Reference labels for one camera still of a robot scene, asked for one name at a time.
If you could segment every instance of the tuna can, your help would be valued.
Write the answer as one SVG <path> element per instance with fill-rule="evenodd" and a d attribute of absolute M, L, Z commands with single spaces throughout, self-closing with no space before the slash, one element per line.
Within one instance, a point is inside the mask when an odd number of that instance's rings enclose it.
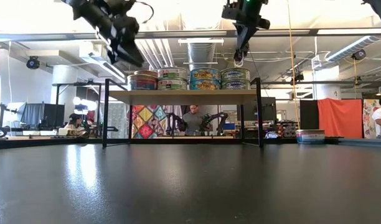
<path fill-rule="evenodd" d="M 189 85 L 191 90 L 219 90 L 220 83 L 213 79 L 200 79 L 192 81 Z"/>
<path fill-rule="evenodd" d="M 223 82 L 221 90 L 249 90 L 250 81 L 247 79 L 237 79 Z"/>
<path fill-rule="evenodd" d="M 197 68 L 190 71 L 190 82 L 197 80 L 220 81 L 220 72 L 215 68 Z"/>
<path fill-rule="evenodd" d="M 250 81 L 250 71 L 246 68 L 228 68 L 220 72 L 221 82 L 246 79 Z"/>
<path fill-rule="evenodd" d="M 188 83 L 181 79 L 163 79 L 158 82 L 158 90 L 187 90 Z"/>
<path fill-rule="evenodd" d="M 188 71 L 183 68 L 164 68 L 159 69 L 159 80 L 172 80 L 181 78 L 183 80 L 188 79 Z"/>
<path fill-rule="evenodd" d="M 324 144 L 324 130 L 297 130 L 297 142 L 300 144 Z"/>
<path fill-rule="evenodd" d="M 155 90 L 158 85 L 158 78 L 152 75 L 129 75 L 128 81 L 131 90 Z"/>
<path fill-rule="evenodd" d="M 155 71 L 152 71 L 152 70 L 140 70 L 140 71 L 136 71 L 134 72 L 134 75 L 151 75 L 151 76 L 154 76 L 154 77 L 158 77 L 158 73 L 155 72 Z"/>

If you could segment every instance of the orange curtain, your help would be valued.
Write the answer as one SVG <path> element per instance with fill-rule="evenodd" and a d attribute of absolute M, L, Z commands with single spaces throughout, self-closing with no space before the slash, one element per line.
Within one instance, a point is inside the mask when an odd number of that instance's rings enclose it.
<path fill-rule="evenodd" d="M 319 129 L 325 135 L 345 138 L 362 138 L 362 101 L 318 100 Z"/>

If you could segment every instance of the security camera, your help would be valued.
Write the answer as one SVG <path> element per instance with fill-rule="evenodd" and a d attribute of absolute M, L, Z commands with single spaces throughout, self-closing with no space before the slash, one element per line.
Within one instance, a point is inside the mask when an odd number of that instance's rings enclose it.
<path fill-rule="evenodd" d="M 27 61 L 26 66 L 29 69 L 37 69 L 40 68 L 40 61 L 37 56 L 30 56 L 30 59 Z"/>

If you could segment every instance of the pillar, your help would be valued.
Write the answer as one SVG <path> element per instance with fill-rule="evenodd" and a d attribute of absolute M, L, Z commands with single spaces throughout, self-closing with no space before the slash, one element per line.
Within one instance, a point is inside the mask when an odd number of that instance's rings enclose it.
<path fill-rule="evenodd" d="M 339 66 L 314 71 L 314 81 L 339 81 Z M 332 98 L 341 100 L 339 84 L 315 84 L 313 85 L 313 97 L 315 100 Z"/>
<path fill-rule="evenodd" d="M 75 83 L 77 82 L 78 70 L 75 67 L 67 65 L 56 65 L 54 66 L 54 71 L 52 72 L 52 83 Z M 56 102 L 56 86 L 52 87 L 51 92 L 51 104 Z M 60 92 L 64 89 L 64 86 L 59 88 Z M 66 90 L 59 95 L 59 104 L 65 105 L 65 116 L 64 121 L 68 121 L 68 117 L 74 113 L 73 98 L 76 97 L 77 88 L 74 86 L 69 86 Z"/>

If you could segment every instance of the man in gray shirt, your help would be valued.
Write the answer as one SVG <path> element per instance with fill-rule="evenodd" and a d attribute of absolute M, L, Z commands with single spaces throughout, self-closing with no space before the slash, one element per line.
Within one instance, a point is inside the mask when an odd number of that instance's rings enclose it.
<path fill-rule="evenodd" d="M 197 130 L 201 131 L 200 125 L 203 122 L 203 114 L 199 112 L 198 105 L 191 105 L 190 112 L 184 114 L 182 119 L 187 124 L 186 130 L 185 130 L 186 136 L 193 136 L 194 131 L 197 131 Z"/>

